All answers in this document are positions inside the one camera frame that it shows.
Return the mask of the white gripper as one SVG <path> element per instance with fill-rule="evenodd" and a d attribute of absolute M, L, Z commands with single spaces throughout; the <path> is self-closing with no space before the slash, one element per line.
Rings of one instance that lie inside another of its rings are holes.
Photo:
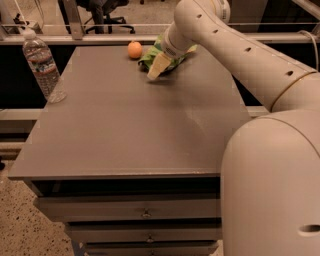
<path fill-rule="evenodd" d="M 192 45 L 192 40 L 186 38 L 175 25 L 171 25 L 164 32 L 161 41 L 161 49 L 164 53 L 156 55 L 147 77 L 150 80 L 158 78 L 170 66 L 171 58 L 178 59 L 182 57 Z"/>

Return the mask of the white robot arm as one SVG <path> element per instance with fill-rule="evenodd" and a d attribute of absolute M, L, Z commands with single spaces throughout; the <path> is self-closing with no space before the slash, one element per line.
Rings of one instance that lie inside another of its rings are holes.
<path fill-rule="evenodd" d="M 223 155 L 224 256 L 320 256 L 320 73 L 230 28 L 225 4 L 180 0 L 148 76 L 198 44 L 268 111 Z"/>

